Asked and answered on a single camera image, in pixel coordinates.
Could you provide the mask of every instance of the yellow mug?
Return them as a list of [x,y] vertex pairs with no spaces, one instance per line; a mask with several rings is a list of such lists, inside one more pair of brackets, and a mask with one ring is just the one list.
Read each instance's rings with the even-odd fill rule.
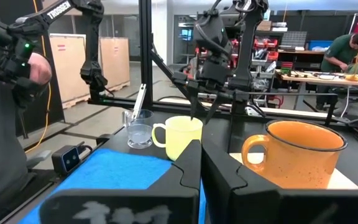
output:
[[[266,135],[249,137],[242,146],[245,166],[284,189],[326,189],[346,140],[337,132],[300,121],[271,121]],[[265,148],[260,164],[248,161],[249,150]]]
[[[155,137],[155,129],[165,129],[165,144],[159,143]],[[152,139],[157,147],[165,148],[167,156],[175,161],[192,140],[201,140],[203,122],[189,116],[174,116],[168,118],[165,124],[154,124]]]

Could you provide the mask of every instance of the blue storage bin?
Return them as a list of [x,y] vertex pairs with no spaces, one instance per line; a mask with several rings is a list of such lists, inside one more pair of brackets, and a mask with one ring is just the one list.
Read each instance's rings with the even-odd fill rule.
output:
[[312,50],[314,47],[329,47],[333,42],[333,40],[311,40],[309,50]]

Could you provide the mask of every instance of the black table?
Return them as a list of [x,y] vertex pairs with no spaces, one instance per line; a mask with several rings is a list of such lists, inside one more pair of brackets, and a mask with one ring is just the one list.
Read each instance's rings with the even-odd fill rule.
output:
[[[164,123],[166,119],[181,114],[155,112],[153,117],[154,123]],[[203,139],[208,138],[218,146],[216,150],[223,150],[228,153],[241,152],[242,144],[245,139],[255,134],[265,134],[263,123],[258,122],[234,122],[232,125],[232,134],[230,135],[230,121],[227,119],[213,118],[203,129]],[[358,185],[358,140],[351,132],[338,131],[348,141],[348,147],[341,153],[336,168],[342,172],[353,183]],[[156,130],[156,137],[159,141],[164,142],[165,131]],[[159,148],[154,144],[147,149],[132,149],[127,145],[127,132],[125,128],[117,130],[112,134],[108,141],[98,148],[108,148],[120,152],[139,154],[145,156],[156,156],[162,159],[168,159],[165,149]],[[17,223],[29,211],[31,211],[39,202],[41,202],[51,191],[58,185],[55,183],[49,186],[43,194],[35,197],[26,206],[23,206],[9,220],[8,223]]]

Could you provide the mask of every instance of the concrete floor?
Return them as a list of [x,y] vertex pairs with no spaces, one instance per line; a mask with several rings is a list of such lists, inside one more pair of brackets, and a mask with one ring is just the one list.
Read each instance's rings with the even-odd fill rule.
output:
[[[116,97],[136,98],[140,87],[140,64],[131,64],[131,85],[115,92]],[[154,100],[164,96],[183,96],[176,88],[171,87],[171,82],[165,74],[158,68],[153,67],[153,91]],[[307,97],[305,99],[314,106],[315,99]],[[282,108],[292,110],[295,97],[286,97]],[[306,105],[300,108],[304,111],[312,111]],[[96,145],[94,140],[102,134],[111,134],[122,126],[122,108],[108,108],[105,106],[88,105],[79,103],[76,106],[64,111],[66,123],[55,123],[48,127],[45,137],[64,130],[64,134],[58,134],[40,144],[39,147],[27,153],[27,157],[33,156],[45,150],[57,151],[66,145],[77,145],[84,141],[92,147]],[[43,129],[29,134],[29,139],[19,138],[23,147],[27,147],[37,142],[43,133]],[[48,158],[41,162],[37,169],[53,169],[52,161]]]

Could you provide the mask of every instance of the green shirt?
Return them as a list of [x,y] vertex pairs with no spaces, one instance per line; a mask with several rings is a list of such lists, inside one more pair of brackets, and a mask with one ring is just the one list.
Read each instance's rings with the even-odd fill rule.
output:
[[[325,57],[334,57],[343,63],[352,63],[354,57],[357,55],[358,50],[351,48],[352,34],[342,35],[334,40],[329,49],[325,53]],[[341,68],[327,61],[326,59],[321,62],[322,72],[340,72]]]

